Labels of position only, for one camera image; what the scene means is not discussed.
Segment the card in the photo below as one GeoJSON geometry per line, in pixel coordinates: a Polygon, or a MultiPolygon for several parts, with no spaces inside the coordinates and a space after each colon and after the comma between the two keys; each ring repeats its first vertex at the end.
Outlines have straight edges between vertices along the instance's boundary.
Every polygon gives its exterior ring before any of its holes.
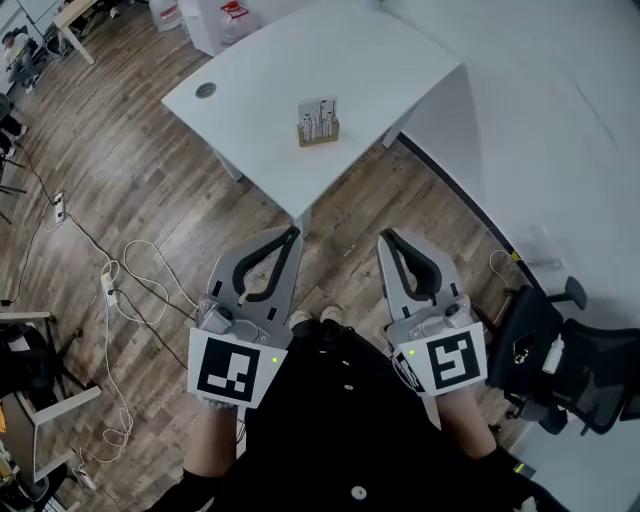
{"type": "Polygon", "coordinates": [[[338,118],[338,98],[327,96],[298,103],[298,126],[305,142],[333,135],[333,122],[338,118]]]}

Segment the office chair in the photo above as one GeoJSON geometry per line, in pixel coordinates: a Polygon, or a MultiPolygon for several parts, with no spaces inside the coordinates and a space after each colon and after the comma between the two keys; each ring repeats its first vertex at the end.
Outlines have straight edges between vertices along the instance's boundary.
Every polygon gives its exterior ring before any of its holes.
{"type": "MultiPolygon", "coordinates": [[[[27,36],[29,35],[29,29],[26,25],[22,25],[22,27],[20,28],[13,29],[14,35],[20,33],[27,36]]],[[[36,66],[38,68],[38,71],[41,72],[42,68],[44,68],[44,64],[47,61],[47,52],[43,51],[42,49],[38,51],[38,43],[36,43],[32,38],[29,39],[27,46],[29,47],[29,49],[31,50],[31,54],[33,55],[33,65],[36,66]]]]}
{"type": "Polygon", "coordinates": [[[0,397],[15,391],[31,393],[32,402],[37,409],[52,405],[57,401],[53,392],[58,383],[64,398],[68,398],[63,376],[71,380],[80,389],[85,386],[64,365],[64,357],[71,344],[81,338],[82,329],[78,329],[65,343],[62,350],[56,351],[49,321],[45,321],[46,336],[24,323],[0,325],[0,397]],[[22,350],[12,350],[11,345],[22,343],[22,350]]]}
{"type": "Polygon", "coordinates": [[[559,295],[547,296],[531,286],[510,293],[513,300],[499,328],[474,309],[493,334],[487,384],[504,390],[515,406],[513,415],[558,434],[570,412],[585,423],[583,435],[589,429],[606,433],[618,417],[640,416],[640,329],[605,330],[564,321],[554,303],[573,301],[580,309],[587,304],[573,277],[559,295]],[[543,366],[559,336],[564,350],[555,372],[546,373],[543,366]]]}

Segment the white desk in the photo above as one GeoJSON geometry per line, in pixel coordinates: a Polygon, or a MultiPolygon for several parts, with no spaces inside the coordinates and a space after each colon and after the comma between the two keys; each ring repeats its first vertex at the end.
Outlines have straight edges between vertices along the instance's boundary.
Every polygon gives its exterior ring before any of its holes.
{"type": "Polygon", "coordinates": [[[162,101],[308,233],[311,207],[459,62],[356,0],[324,0],[266,26],[205,64],[162,101]],[[213,82],[207,99],[195,91],[213,82]],[[298,146],[298,101],[335,94],[340,140],[298,146]]]}

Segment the person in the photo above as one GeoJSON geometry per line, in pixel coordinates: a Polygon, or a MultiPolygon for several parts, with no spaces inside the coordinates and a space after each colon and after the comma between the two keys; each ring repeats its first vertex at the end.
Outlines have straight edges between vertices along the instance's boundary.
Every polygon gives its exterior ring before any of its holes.
{"type": "Polygon", "coordinates": [[[393,362],[342,316],[336,306],[319,321],[293,314],[294,339],[260,406],[247,411],[238,460],[235,407],[204,400],[184,476],[150,512],[197,511],[212,498],[213,511],[566,512],[514,471],[518,461],[497,447],[469,388],[436,397],[439,430],[393,362]]]}
{"type": "Polygon", "coordinates": [[[33,53],[28,44],[30,40],[27,34],[22,32],[15,34],[13,31],[2,38],[7,71],[11,70],[9,82],[22,82],[27,87],[27,92],[33,89],[40,77],[33,65],[33,53]]]}
{"type": "MultiPolygon", "coordinates": [[[[6,94],[0,94],[0,129],[5,132],[13,135],[15,140],[19,140],[27,130],[29,129],[26,125],[20,124],[16,119],[10,114],[11,112],[11,102],[6,94]]],[[[13,147],[13,142],[11,139],[7,137],[4,133],[0,131],[0,149],[7,158],[11,158],[15,152],[16,148],[13,147]]]]}

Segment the black shirt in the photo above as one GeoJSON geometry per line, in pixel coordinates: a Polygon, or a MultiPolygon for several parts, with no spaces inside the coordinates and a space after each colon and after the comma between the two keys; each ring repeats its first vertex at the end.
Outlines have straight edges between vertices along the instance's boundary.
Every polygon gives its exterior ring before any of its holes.
{"type": "MultiPolygon", "coordinates": [[[[247,417],[247,450],[221,479],[185,474],[151,510],[419,507],[508,510],[543,489],[496,452],[472,461],[429,421],[390,361],[351,329],[305,322],[247,417]]],[[[563,510],[544,508],[538,510],[563,510]]]]}

